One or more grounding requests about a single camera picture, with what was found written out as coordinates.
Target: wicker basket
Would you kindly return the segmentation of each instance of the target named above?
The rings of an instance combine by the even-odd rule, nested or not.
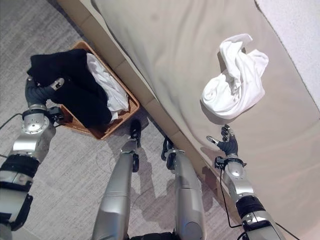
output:
[[[98,129],[87,129],[83,124],[70,112],[64,105],[61,105],[61,110],[64,113],[64,123],[62,125],[66,128],[76,130],[81,133],[93,135],[98,140],[103,140],[107,138],[113,131],[115,131],[122,123],[124,123],[128,118],[130,118],[136,111],[140,108],[140,103],[135,98],[135,96],[129,91],[129,89],[121,82],[118,76],[112,71],[112,69],[107,66],[98,54],[85,42],[79,41],[75,44],[73,49],[84,49],[88,53],[91,53],[96,56],[96,58],[101,62],[104,68],[114,77],[114,79],[123,87],[128,95],[129,101],[129,110],[122,111],[118,114],[118,119],[114,120],[113,123],[110,123],[107,126],[106,130],[98,130]]]

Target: black cable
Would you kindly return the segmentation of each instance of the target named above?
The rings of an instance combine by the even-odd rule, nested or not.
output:
[[[10,122],[14,117],[16,117],[16,116],[18,116],[18,115],[21,115],[21,116],[22,116],[21,113],[16,113],[16,114],[13,115],[12,117],[10,117],[4,124],[2,124],[2,125],[0,126],[0,130],[1,130],[8,122]],[[2,154],[0,154],[0,157],[5,158],[5,159],[8,158],[7,156],[2,155]]]
[[[244,235],[246,235],[245,231],[243,233],[241,233],[240,236],[238,236],[238,238],[236,240],[240,240]]]
[[[295,235],[293,235],[291,232],[289,232],[287,229],[285,229],[283,226],[281,226],[279,223],[275,223],[277,224],[280,228],[282,228],[283,230],[285,230],[288,234],[290,234],[292,237],[294,237],[297,240],[300,240],[299,238],[297,238]]]
[[[16,114],[13,115],[12,117],[10,117],[4,124],[2,124],[2,125],[0,126],[0,130],[1,130],[8,122],[10,122],[14,117],[16,117],[16,116],[18,116],[18,115],[21,115],[21,116],[22,116],[21,113],[16,113]]]
[[[232,228],[232,229],[238,228],[238,227],[242,227],[241,224],[235,225],[235,226],[231,226],[231,224],[230,224],[230,218],[229,218],[229,213],[228,213],[228,209],[227,209],[226,198],[225,198],[224,191],[222,189],[222,169],[220,170],[220,188],[221,188],[221,193],[222,193],[222,197],[223,197],[223,201],[224,201],[224,207],[225,207],[225,211],[226,211],[226,216],[228,218],[229,227]]]

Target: floor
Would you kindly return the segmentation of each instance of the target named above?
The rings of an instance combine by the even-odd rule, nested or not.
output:
[[[27,109],[24,97],[30,56],[68,50],[85,39],[54,0],[0,1],[0,123]],[[170,232],[174,228],[174,175],[160,155],[164,136],[142,108],[135,114],[143,125],[140,170],[132,175],[128,234]],[[50,151],[30,190],[31,210],[14,240],[88,240],[104,189],[128,139],[130,121],[112,136],[91,136],[57,128]],[[9,154],[22,120],[16,117],[0,132],[0,154]],[[208,240],[237,239],[214,193],[202,184]]]

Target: black shoe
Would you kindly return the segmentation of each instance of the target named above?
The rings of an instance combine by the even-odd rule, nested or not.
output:
[[[163,146],[162,146],[162,153],[161,153],[161,159],[163,161],[166,160],[165,153],[168,152],[169,149],[172,149],[174,147],[174,143],[166,136],[164,138]]]
[[[141,123],[138,119],[134,119],[130,125],[130,138],[136,140],[137,147],[140,148]]]

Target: robot leg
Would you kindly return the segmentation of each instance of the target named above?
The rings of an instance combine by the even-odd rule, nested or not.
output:
[[[166,138],[163,157],[167,168],[175,172],[175,234],[181,240],[205,240],[205,211],[201,185],[190,160],[184,151],[172,147]]]
[[[121,149],[99,206],[92,240],[128,239],[131,176],[139,169],[139,156],[136,154],[139,141],[131,134],[131,139]]]

